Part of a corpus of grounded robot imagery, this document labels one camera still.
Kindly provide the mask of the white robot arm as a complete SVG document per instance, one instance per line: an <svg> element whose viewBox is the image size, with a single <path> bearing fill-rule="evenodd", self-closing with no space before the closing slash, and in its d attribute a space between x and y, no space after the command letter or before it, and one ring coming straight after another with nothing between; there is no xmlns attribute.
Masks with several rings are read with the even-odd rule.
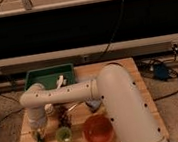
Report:
<svg viewBox="0 0 178 142"><path fill-rule="evenodd" d="M47 123L45 105L100 99L112 121L120 142L169 142L145 105L131 74L118 63L102 67L94 79L47 90L41 83L32 84L22 94L20 103L28 110L34 130Z"/></svg>

